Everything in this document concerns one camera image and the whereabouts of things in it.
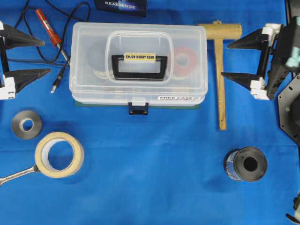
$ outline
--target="blue tablecloth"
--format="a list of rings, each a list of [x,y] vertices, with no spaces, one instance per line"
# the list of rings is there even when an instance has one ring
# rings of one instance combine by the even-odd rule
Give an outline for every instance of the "blue tablecloth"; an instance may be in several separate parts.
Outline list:
[[[70,12],[80,0],[52,2]],[[285,24],[283,0],[149,0],[146,18],[96,11],[89,2],[91,22],[195,25],[219,19],[241,23],[243,35],[265,23]],[[14,25],[24,4],[25,0],[1,1],[0,20]],[[65,16],[44,1],[31,0],[30,5],[41,7],[61,34]],[[76,14],[84,17],[86,9]],[[34,35],[46,42],[42,51],[54,57],[57,49],[34,13],[27,18]],[[69,54],[72,25],[65,46]],[[23,22],[19,29],[26,31]],[[38,59],[34,47],[7,54]],[[225,71],[255,73],[259,55],[255,50],[225,48]],[[68,132],[85,148],[85,161],[74,176],[55,180],[32,173],[0,187],[0,224],[289,224],[285,213],[293,213],[293,198],[300,188],[299,158],[296,144],[278,126],[277,102],[254,100],[248,90],[225,79],[228,130],[218,131],[211,42],[208,59],[209,92],[198,110],[151,108],[148,116],[129,116],[122,106],[76,107],[68,70],[50,94],[60,71],[51,66],[50,74],[15,100],[0,101],[1,177],[33,165],[37,143],[50,132]],[[10,67],[48,66],[10,62]],[[36,111],[44,121],[41,135],[27,141],[12,132],[13,117],[24,109]],[[223,170],[226,153],[246,146],[258,147],[267,157],[268,171],[259,182],[236,182]]]

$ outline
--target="black spool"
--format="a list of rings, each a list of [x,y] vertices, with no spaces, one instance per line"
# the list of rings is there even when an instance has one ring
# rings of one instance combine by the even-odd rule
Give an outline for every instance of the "black spool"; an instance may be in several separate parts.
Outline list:
[[[267,168],[265,155],[254,147],[230,151],[224,159],[224,169],[233,180],[258,181]]]

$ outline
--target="metal ring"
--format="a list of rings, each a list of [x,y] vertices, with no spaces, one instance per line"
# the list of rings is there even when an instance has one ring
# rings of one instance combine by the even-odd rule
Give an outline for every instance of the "metal ring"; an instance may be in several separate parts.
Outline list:
[[[25,130],[23,125],[26,121],[32,122],[32,127],[29,130]],[[34,111],[25,110],[19,112],[13,118],[13,132],[14,134],[24,140],[28,140],[38,136],[43,129],[43,123],[39,115]]]

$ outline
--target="realsense box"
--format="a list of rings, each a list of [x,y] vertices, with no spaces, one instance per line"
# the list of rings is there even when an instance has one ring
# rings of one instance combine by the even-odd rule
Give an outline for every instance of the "realsense box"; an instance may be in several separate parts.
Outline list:
[[[95,0],[95,4],[98,10],[143,17],[147,14],[147,0]]]

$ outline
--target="black clamp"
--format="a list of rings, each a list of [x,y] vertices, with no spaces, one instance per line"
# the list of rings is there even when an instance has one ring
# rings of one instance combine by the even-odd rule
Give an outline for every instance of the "black clamp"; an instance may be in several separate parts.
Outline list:
[[[6,50],[21,46],[45,45],[43,41],[27,35],[16,28],[0,22],[0,57],[3,69],[3,84],[0,80],[0,99],[13,99],[15,94],[28,84],[50,72],[50,69],[27,69],[10,71]]]
[[[256,75],[243,73],[222,73],[225,77],[237,82],[248,90],[257,99],[273,100],[280,84],[289,72],[300,71],[300,58],[297,50],[300,48],[299,17],[293,17],[287,25],[271,24],[264,29],[231,43],[228,48],[257,49],[262,51]],[[266,70],[270,55],[271,70],[268,71],[268,83],[265,84]]]

